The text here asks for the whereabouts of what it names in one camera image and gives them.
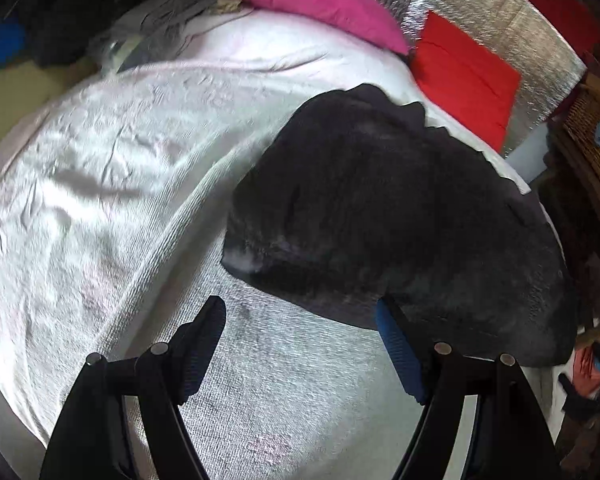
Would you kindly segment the black garment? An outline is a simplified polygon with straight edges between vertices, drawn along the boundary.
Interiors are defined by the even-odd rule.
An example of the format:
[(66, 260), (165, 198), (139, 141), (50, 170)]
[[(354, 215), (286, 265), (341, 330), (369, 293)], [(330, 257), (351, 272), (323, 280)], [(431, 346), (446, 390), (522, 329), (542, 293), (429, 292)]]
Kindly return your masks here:
[(222, 266), (323, 318), (374, 326), (391, 298), (420, 336), (528, 367), (569, 360), (576, 307), (530, 192), (362, 84), (303, 103), (238, 183)]

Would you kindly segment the grey crumpled clothes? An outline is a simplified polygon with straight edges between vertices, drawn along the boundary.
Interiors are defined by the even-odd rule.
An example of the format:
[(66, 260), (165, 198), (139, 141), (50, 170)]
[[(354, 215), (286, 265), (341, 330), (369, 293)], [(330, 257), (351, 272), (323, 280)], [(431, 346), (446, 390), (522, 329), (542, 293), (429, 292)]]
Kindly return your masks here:
[(95, 36), (87, 55), (105, 75), (172, 61), (193, 39), (186, 30), (191, 21), (242, 10), (242, 0), (146, 0)]

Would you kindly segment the white bed blanket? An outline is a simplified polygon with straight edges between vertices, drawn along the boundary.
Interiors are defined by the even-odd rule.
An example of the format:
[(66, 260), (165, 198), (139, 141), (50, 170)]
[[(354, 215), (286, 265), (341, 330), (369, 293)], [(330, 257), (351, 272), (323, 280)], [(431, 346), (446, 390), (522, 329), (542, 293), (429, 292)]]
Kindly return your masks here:
[(211, 295), (227, 324), (182, 409), (215, 479), (388, 479), (419, 405), (378, 333), (221, 266), (230, 194), (332, 89), (422, 92), (395, 55), (298, 15), (207, 18), (178, 61), (79, 84), (0, 145), (0, 451), (25, 479), (91, 352), (135, 356)]

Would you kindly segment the wicker wooden shelf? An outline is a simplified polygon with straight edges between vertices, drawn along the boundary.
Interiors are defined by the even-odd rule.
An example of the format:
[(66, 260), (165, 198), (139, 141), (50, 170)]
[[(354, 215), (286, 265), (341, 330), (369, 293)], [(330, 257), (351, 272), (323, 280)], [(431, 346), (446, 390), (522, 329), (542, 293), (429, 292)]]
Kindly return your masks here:
[[(600, 225), (600, 144), (595, 139), (599, 124), (600, 70), (587, 70), (550, 115), (548, 126), (550, 144), (562, 151)], [(600, 235), (596, 252), (600, 255)]]

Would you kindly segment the red cushion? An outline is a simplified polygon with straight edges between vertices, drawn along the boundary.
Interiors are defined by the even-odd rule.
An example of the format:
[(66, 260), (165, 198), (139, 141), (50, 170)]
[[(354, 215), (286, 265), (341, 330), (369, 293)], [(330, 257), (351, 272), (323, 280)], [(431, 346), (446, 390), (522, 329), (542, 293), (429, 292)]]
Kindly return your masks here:
[(430, 11), (411, 72), (422, 93), (501, 151), (521, 76), (446, 18)]

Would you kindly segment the blue cloth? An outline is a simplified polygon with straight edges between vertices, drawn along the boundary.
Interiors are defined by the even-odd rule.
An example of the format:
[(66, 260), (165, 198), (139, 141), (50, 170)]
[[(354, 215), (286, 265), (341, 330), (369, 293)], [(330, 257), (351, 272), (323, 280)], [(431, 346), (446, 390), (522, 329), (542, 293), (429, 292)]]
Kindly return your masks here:
[(26, 31), (14, 18), (0, 21), (0, 70), (26, 45)]

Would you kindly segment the red fabric hanging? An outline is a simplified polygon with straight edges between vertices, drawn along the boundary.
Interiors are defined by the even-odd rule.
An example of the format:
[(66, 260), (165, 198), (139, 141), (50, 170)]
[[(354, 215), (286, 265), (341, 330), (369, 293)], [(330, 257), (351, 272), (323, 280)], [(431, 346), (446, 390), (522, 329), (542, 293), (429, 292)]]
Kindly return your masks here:
[(567, 40), (577, 55), (600, 42), (600, 21), (581, 0), (529, 0)]

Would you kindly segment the silver foil insulation sheet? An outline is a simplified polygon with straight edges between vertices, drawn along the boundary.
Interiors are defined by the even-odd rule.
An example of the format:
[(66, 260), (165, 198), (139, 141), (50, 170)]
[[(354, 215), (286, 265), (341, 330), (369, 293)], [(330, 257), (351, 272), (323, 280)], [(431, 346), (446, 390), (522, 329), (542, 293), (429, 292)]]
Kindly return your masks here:
[(378, 0), (410, 41), (432, 11), (460, 28), (520, 73), (501, 153), (509, 155), (568, 98), (585, 64), (528, 0)]

